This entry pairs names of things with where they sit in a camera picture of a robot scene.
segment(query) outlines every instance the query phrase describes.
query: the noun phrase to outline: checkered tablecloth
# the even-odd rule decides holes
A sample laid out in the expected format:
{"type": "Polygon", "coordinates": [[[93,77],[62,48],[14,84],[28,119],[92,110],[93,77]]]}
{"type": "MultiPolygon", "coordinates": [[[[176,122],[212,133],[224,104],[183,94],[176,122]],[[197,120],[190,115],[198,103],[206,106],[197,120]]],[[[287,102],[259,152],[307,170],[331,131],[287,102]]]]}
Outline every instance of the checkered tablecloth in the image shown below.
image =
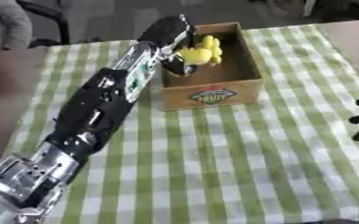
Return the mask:
{"type": "MultiPolygon", "coordinates": [[[[244,31],[258,103],[163,112],[160,78],[46,224],[359,220],[359,72],[315,25],[244,31]]],[[[60,106],[131,45],[57,46],[8,151],[31,153],[60,106]]]]}

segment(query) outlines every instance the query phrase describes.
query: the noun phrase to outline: yellow plastic toy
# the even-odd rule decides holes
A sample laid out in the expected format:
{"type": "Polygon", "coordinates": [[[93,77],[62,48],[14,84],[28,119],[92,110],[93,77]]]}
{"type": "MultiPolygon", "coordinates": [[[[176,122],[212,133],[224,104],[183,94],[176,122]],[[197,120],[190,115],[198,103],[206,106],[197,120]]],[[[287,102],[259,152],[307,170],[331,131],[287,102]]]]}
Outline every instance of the yellow plastic toy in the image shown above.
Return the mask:
{"type": "Polygon", "coordinates": [[[182,48],[176,52],[188,65],[216,66],[222,63],[221,42],[211,35],[204,37],[196,48],[182,48]]]}

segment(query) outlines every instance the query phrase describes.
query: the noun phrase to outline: fruit box label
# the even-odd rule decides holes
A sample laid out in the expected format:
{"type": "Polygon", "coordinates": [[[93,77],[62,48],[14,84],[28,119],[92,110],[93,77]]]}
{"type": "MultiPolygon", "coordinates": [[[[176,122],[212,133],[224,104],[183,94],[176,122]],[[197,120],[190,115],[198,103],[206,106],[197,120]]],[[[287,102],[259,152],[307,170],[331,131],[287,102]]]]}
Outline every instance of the fruit box label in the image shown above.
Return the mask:
{"type": "Polygon", "coordinates": [[[190,98],[197,102],[205,103],[208,105],[214,105],[234,95],[236,95],[235,92],[227,90],[225,88],[217,88],[217,89],[209,88],[206,90],[202,90],[196,94],[192,94],[190,98]]]}

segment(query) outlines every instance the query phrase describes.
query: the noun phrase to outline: person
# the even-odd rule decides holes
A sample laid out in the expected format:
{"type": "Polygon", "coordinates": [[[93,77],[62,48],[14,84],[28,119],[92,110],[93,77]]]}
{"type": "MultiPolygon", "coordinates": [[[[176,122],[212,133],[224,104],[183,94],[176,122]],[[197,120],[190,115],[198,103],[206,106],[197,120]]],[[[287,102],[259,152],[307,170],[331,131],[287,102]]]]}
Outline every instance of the person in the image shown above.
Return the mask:
{"type": "Polygon", "coordinates": [[[0,49],[28,48],[32,23],[15,0],[0,0],[0,49]]]}

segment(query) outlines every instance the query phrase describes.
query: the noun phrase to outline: wooden box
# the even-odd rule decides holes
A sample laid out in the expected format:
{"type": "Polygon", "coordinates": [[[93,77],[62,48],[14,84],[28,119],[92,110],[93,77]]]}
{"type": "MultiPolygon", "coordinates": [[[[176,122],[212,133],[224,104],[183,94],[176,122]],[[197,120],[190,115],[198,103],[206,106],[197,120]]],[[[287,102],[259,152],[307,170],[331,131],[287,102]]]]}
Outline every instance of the wooden box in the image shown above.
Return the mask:
{"type": "Polygon", "coordinates": [[[201,39],[212,34],[221,41],[222,63],[200,66],[177,78],[162,71],[164,109],[190,109],[256,102],[262,77],[241,35],[238,23],[197,26],[201,39]]]}

